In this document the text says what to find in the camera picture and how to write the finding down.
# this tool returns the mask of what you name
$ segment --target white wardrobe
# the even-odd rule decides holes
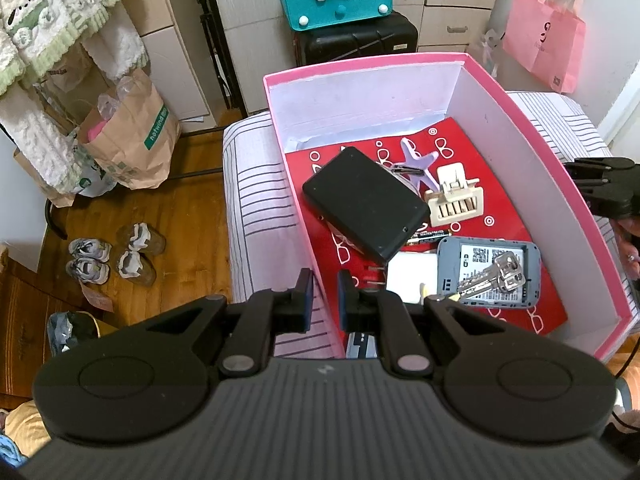
[[[262,78],[295,66],[280,0],[217,0],[246,108],[267,107]],[[418,29],[420,52],[463,52],[486,29],[495,0],[394,0]]]

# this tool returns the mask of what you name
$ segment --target clear shoe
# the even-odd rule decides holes
[[[109,266],[94,258],[76,258],[66,264],[66,273],[83,283],[102,285],[109,279]]]
[[[98,238],[76,238],[69,244],[69,254],[74,258],[93,258],[99,262],[109,261],[111,244]]]

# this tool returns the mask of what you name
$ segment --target gray ribbed panel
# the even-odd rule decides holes
[[[57,440],[21,469],[33,480],[600,480],[627,471],[594,440],[493,442],[444,410],[428,384],[396,380],[377,360],[285,359],[225,381],[196,419],[158,440],[121,449]]]

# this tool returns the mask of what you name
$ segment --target green label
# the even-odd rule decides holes
[[[164,123],[166,122],[166,118],[169,116],[169,110],[167,110],[166,105],[162,105],[160,111],[158,112],[158,117],[156,117],[156,122],[151,127],[151,131],[145,139],[145,146],[148,150],[156,143],[158,137],[160,136],[160,132],[164,128]]]

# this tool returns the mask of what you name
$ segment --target striped cloth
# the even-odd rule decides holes
[[[579,156],[610,155],[582,109],[553,93],[512,92],[511,97],[562,161]],[[302,267],[312,267],[302,250],[303,238],[287,174],[269,112],[232,124],[225,130],[223,167],[234,301],[255,290],[294,286]],[[607,219],[596,218],[614,260],[619,261]],[[622,274],[629,305],[640,318],[631,284]],[[295,358],[343,357],[324,301],[316,296],[311,330],[276,339],[275,354]]]

